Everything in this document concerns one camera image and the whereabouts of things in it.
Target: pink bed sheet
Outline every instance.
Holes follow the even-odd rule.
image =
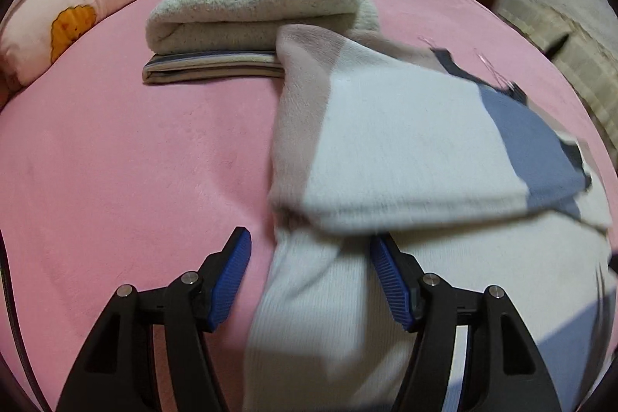
[[[118,285],[167,285],[246,226],[253,254],[230,319],[209,338],[232,411],[242,355],[273,253],[270,140],[281,81],[148,87],[138,0],[77,41],[0,114],[0,227],[25,344],[55,407],[70,367]],[[477,53],[586,139],[613,215],[618,180],[593,124],[555,67],[473,0],[375,0],[383,32],[448,48],[496,83]],[[615,234],[613,243],[618,244]],[[28,388],[0,315],[0,352]]]

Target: black cable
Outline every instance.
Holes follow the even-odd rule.
[[[41,406],[42,412],[52,412],[51,407],[45,399],[45,395],[42,393],[41,386],[39,386],[38,380],[36,380],[34,370],[30,364],[30,359],[28,358],[26,345],[24,344],[24,337],[22,337],[22,331],[19,328],[17,307],[15,306],[15,297],[13,295],[13,285],[10,281],[10,271],[8,269],[8,255],[6,253],[6,246],[4,245],[4,238],[2,238],[2,230],[0,230],[0,274],[2,275],[2,290],[4,291],[4,301],[6,302],[10,331],[13,333],[13,341],[15,341],[17,354],[19,355],[19,360],[22,362],[26,379],[28,379],[30,388],[34,393],[36,401]]]

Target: plaid fabric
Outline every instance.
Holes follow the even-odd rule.
[[[378,30],[372,0],[162,0],[146,22],[154,53],[272,51],[277,30],[306,23],[343,33]]]
[[[542,51],[570,34],[553,62],[582,99],[614,167],[618,168],[616,57],[580,24],[534,0],[505,0],[499,15]]]

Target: orange flower print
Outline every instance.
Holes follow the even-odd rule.
[[[95,23],[97,12],[92,6],[76,6],[61,12],[51,24],[51,62],[60,58]]]

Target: striped folded cloth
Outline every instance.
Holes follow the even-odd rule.
[[[225,78],[282,78],[283,67],[271,51],[205,51],[154,55],[144,65],[145,84]]]

